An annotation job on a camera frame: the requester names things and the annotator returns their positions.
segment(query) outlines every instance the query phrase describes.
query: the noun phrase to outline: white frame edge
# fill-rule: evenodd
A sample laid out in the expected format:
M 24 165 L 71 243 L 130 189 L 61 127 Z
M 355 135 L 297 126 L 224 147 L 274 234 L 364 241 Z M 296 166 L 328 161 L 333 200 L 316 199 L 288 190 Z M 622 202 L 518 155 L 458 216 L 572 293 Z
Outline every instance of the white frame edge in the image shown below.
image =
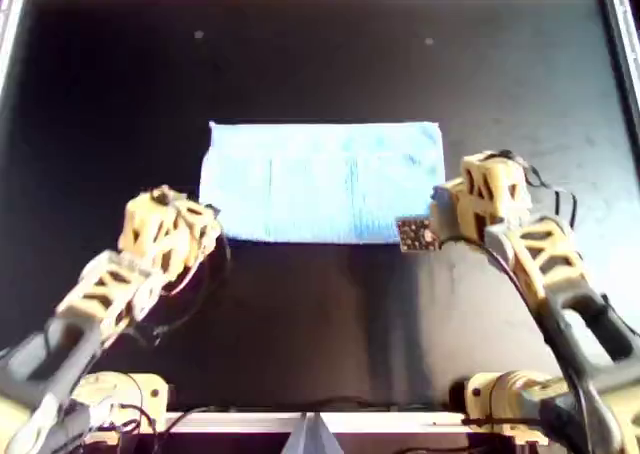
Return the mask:
M 463 414 L 452 412 L 324 412 L 333 433 L 438 433 L 467 434 Z M 181 413 L 169 412 L 165 425 Z M 291 433 L 302 413 L 194 413 L 184 418 L 175 433 Z
M 640 43 L 629 0 L 613 0 L 630 84 L 640 100 Z M 0 1 L 0 98 L 11 61 L 24 0 Z M 167 414 L 167 424 L 180 413 Z M 334 433 L 468 433 L 464 416 L 449 412 L 352 412 L 322 413 Z M 197 413 L 184 419 L 175 432 L 290 433 L 301 413 Z

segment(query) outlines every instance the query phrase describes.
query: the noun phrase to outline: black table surface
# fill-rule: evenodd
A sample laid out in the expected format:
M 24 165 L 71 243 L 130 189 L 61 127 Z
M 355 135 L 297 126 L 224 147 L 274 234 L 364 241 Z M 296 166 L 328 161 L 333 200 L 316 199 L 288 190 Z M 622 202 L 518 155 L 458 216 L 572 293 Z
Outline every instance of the black table surface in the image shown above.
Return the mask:
M 511 148 L 578 194 L 594 283 L 637 325 L 614 64 L 599 0 L 26 0 L 0 118 L 0 341 L 40 328 L 115 247 L 129 198 L 197 192 L 212 119 L 437 121 L 449 176 Z M 154 350 L 122 338 L 96 367 L 161 374 L 175 408 L 439 405 L 463 374 L 555 369 L 515 293 L 462 247 L 236 242 L 233 258 L 189 325 Z

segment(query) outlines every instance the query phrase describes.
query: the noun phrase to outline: blue cloth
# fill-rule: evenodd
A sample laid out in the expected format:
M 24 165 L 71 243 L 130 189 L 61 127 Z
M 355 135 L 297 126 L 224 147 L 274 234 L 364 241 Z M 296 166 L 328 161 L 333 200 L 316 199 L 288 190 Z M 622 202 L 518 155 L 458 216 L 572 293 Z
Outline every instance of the blue cloth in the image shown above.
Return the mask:
M 429 211 L 444 182 L 437 124 L 211 123 L 200 202 L 230 238 L 397 242 L 395 219 Z

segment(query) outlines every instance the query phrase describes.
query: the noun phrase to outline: blue towel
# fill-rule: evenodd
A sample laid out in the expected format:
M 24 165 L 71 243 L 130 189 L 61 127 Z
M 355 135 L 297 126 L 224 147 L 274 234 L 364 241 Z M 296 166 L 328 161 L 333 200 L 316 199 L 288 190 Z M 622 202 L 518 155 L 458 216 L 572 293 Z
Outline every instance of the blue towel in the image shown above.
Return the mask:
M 444 182 L 437 124 L 211 123 L 200 202 L 230 238 L 397 242 L 395 219 L 429 212 Z

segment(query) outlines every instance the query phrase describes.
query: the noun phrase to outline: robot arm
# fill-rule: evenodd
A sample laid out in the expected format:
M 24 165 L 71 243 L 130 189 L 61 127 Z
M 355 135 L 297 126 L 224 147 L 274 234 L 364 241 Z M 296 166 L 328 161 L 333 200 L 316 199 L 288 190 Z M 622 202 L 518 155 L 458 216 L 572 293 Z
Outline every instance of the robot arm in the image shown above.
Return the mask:
M 102 351 L 185 269 L 182 285 L 188 281 L 220 232 L 212 209 L 166 186 L 131 200 L 118 252 L 90 261 L 43 331 L 1 357 L 0 452 L 39 452 Z M 84 407 L 67 422 L 86 423 L 91 412 Z
M 437 249 L 465 241 L 487 254 L 510 277 L 564 376 L 523 371 L 473 376 L 466 383 L 465 406 L 470 418 L 485 420 L 474 429 L 511 435 L 519 443 L 545 439 L 541 431 L 574 452 L 639 453 L 640 338 L 590 286 L 571 228 L 557 215 L 531 212 L 528 176 L 533 172 L 538 185 L 547 185 L 508 152 L 465 157 L 461 168 L 460 178 L 434 189 L 431 219 L 423 221 L 422 230 L 399 223 L 401 246 Z M 589 359 L 569 311 L 584 320 L 610 365 Z

